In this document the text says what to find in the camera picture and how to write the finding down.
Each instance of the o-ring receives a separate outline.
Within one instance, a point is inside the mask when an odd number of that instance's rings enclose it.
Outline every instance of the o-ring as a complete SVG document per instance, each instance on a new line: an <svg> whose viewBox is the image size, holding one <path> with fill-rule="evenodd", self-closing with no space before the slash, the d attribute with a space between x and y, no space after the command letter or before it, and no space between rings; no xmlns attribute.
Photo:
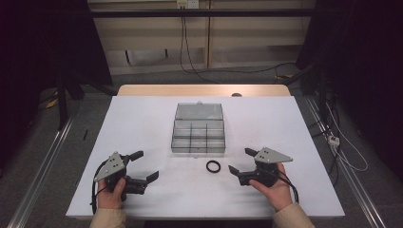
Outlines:
<svg viewBox="0 0 403 228"><path fill-rule="evenodd" d="M219 168L218 168L217 170L211 170L211 169L208 167L208 165L209 165L210 163L214 163L214 164L218 165ZM220 170L221 170L221 165L219 164L218 161L210 160L210 161L207 162L207 165L205 166L205 168L206 168L206 169L208 170L208 172L210 172L210 173L218 173L218 172L220 172Z"/></svg>

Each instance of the aluminum rail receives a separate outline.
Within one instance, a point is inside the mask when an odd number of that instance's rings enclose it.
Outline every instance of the aluminum rail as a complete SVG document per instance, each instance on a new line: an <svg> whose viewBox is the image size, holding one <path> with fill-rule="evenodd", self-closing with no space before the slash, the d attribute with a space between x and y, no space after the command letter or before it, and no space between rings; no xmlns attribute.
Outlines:
<svg viewBox="0 0 403 228"><path fill-rule="evenodd" d="M44 9L37 14L61 16L121 17L312 17L341 15L340 9Z"/></svg>
<svg viewBox="0 0 403 228"><path fill-rule="evenodd" d="M67 120L67 123L61 130L56 133L55 139L53 140L53 143L44 161L42 162L41 167L30 183L29 189L27 190L14 215L12 216L8 228L23 228L26 225L33 206L35 205L35 202L38 200L38 197L41 194L42 188L47 181L48 174L54 162L56 161L57 155L62 148L63 142L67 137L68 131L71 128L71 125L78 113L79 108L80 104L77 104L77 106L73 107L72 113Z"/></svg>
<svg viewBox="0 0 403 228"><path fill-rule="evenodd" d="M326 128L323 125L323 123L320 121L320 117L317 114L318 112L318 106L317 103L315 102L314 99L306 97L305 101L310 108L312 115L314 116L315 120L317 121L317 125L320 128L320 130L324 131ZM332 153L334 156L336 155L336 152L334 149L332 149ZM347 161L347 158L345 157L344 153L342 150L340 150L340 156L343 157L344 160ZM358 176L356 175L354 169L344 163L343 161L338 158L338 166L340 167L341 171L344 174L344 177L346 178L347 182L350 185L350 188L352 189L356 200L358 201L358 204L361 206L361 209L363 213L365 214L365 217L367 218L368 222L371 224L371 227L374 228L385 228L387 225L385 224L384 220L382 219L381 215L379 214L379 211L377 210L374 201L371 199L370 195L368 194L367 190L365 189L364 185L361 183L359 180Z"/></svg>

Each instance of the human hand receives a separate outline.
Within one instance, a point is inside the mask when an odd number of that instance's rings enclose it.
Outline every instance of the human hand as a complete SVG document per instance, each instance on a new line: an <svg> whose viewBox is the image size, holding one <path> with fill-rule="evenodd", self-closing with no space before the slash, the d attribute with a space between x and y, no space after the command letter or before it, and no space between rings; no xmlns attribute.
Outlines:
<svg viewBox="0 0 403 228"><path fill-rule="evenodd" d="M122 207L121 194L125 189L125 179L120 179L115 186L115 189L110 192L106 188L105 180L98 182L98 207L105 209L120 209Z"/></svg>
<svg viewBox="0 0 403 228"><path fill-rule="evenodd" d="M284 165L280 162L278 163L278 170L285 174ZM249 184L267 198L270 204L275 208L276 212L293 203L291 200L290 186L282 180L278 180L271 187L266 187L264 184L256 180L250 180Z"/></svg>

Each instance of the white table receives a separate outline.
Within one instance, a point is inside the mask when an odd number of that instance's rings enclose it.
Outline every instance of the white table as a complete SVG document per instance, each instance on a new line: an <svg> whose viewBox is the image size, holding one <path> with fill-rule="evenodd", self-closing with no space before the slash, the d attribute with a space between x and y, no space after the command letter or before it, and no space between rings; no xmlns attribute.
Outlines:
<svg viewBox="0 0 403 228"><path fill-rule="evenodd" d="M178 103L220 103L226 150L223 155L177 155L170 149ZM90 191L99 164L113 151L137 150L144 157L130 162L127 175L145 179L159 170L144 195L128 195L125 210L137 219L268 219L274 209L251 186L240 186L228 165L241 172L255 168L245 147L270 147L294 159L285 163L297 187L301 206L310 217L344 216L335 190L293 97L114 97L86 165L67 216L92 217ZM209 173L209 160L221 164Z"/></svg>

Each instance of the gray plastic part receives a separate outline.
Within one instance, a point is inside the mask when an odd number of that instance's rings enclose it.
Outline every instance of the gray plastic part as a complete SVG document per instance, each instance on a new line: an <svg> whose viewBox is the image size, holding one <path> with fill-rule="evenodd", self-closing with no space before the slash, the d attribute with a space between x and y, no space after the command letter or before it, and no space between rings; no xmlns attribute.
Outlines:
<svg viewBox="0 0 403 228"><path fill-rule="evenodd" d="M263 147L255 156L255 161L264 163L292 162L293 158L283 155L268 147Z"/></svg>
<svg viewBox="0 0 403 228"><path fill-rule="evenodd" d="M98 182L104 178L107 178L124 168L125 164L124 161L121 159L121 155L115 151L111 156L109 156L106 164L101 168L98 175L94 178L94 182Z"/></svg>

